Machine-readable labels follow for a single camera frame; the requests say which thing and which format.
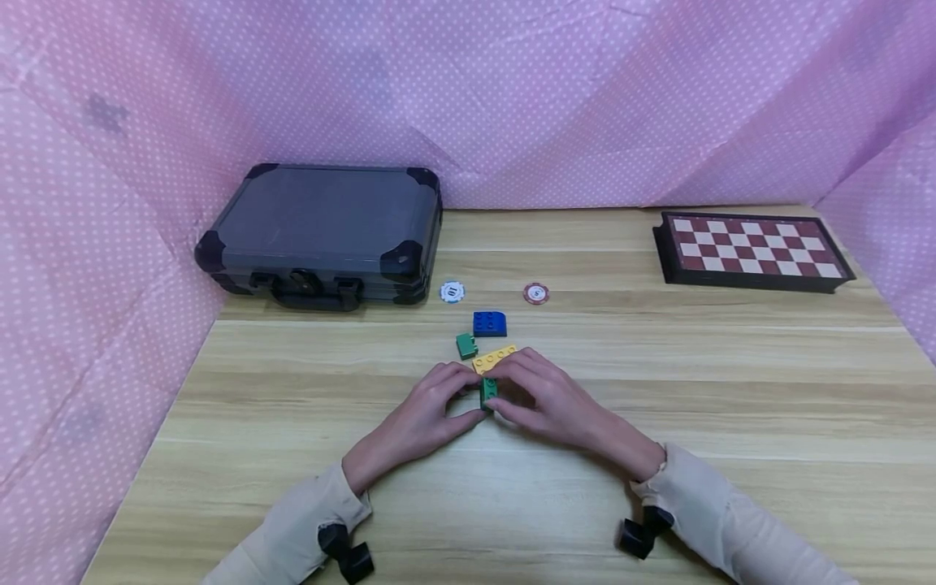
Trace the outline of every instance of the checkerboard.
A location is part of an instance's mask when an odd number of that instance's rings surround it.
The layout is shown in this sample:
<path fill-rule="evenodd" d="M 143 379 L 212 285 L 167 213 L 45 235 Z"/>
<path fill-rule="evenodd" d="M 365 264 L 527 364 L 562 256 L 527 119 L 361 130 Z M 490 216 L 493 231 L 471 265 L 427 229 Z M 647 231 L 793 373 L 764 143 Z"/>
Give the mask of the checkerboard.
<path fill-rule="evenodd" d="M 668 282 L 831 292 L 855 278 L 814 217 L 663 216 L 654 232 Z M 812 279 L 824 283 L 807 284 Z"/>
<path fill-rule="evenodd" d="M 844 272 L 814 221 L 670 216 L 680 263 L 691 271 L 841 278 Z"/>

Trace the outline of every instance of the white poker chip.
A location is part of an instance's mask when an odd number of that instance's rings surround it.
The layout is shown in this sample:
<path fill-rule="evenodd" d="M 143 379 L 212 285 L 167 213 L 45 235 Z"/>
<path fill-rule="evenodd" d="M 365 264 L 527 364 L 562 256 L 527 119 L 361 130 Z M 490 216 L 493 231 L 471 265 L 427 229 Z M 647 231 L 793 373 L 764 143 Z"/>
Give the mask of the white poker chip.
<path fill-rule="evenodd" d="M 458 302 L 465 298 L 465 287 L 457 280 L 450 280 L 439 288 L 439 297 L 445 302 Z"/>
<path fill-rule="evenodd" d="M 549 289 L 539 283 L 529 283 L 523 289 L 523 298 L 532 305 L 541 305 L 549 300 Z"/>

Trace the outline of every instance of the green lego brick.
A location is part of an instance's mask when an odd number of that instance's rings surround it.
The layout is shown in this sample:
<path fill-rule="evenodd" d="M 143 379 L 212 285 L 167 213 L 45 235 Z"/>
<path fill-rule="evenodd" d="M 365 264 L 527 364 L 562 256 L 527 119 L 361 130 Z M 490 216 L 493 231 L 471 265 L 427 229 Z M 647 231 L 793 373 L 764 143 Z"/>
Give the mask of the green lego brick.
<path fill-rule="evenodd" d="M 490 378 L 484 378 L 481 381 L 481 408 L 490 412 L 490 409 L 484 403 L 490 398 L 497 397 L 497 381 Z"/>
<path fill-rule="evenodd" d="M 459 355 L 462 359 L 471 359 L 477 355 L 475 336 L 471 333 L 463 333 L 456 337 L 455 345 L 459 348 Z"/>

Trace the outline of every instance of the hand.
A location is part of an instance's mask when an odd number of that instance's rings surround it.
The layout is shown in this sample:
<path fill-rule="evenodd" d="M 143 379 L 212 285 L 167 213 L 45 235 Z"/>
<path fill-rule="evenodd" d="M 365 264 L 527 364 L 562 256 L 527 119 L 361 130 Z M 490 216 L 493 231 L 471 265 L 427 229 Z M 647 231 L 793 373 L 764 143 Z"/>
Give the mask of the hand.
<path fill-rule="evenodd" d="M 487 377 L 510 379 L 535 400 L 524 408 L 504 398 L 487 406 L 522 429 L 595 452 L 620 465 L 637 481 L 653 477 L 666 459 L 663 448 L 618 417 L 554 363 L 524 347 L 498 363 Z"/>
<path fill-rule="evenodd" d="M 342 459 L 351 490 L 360 495 L 394 467 L 425 457 L 484 420 L 481 409 L 446 418 L 448 401 L 481 376 L 453 361 L 439 363 L 413 387 L 396 409 Z"/>

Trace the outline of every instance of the wood grain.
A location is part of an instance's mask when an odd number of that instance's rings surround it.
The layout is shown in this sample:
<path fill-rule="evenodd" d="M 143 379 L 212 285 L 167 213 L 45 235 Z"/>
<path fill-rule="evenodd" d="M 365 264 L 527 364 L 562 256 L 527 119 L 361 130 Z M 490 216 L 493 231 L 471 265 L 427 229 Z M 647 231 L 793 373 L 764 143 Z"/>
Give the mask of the wood grain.
<path fill-rule="evenodd" d="M 485 308 L 506 313 L 509 343 L 709 460 L 862 583 L 936 581 L 936 376 L 854 260 L 859 279 L 830 296 L 666 285 L 657 224 L 649 210 L 446 212 L 433 281 L 461 280 L 459 304 L 299 314 L 231 298 L 84 583 L 198 582 L 292 483 L 457 359 Z M 548 303 L 523 301 L 531 281 Z M 372 498 L 356 539 L 374 584 L 722 582 L 673 539 L 644 562 L 619 553 L 634 502 L 613 470 L 493 418 Z M 315 580 L 343 583 L 331 566 Z"/>

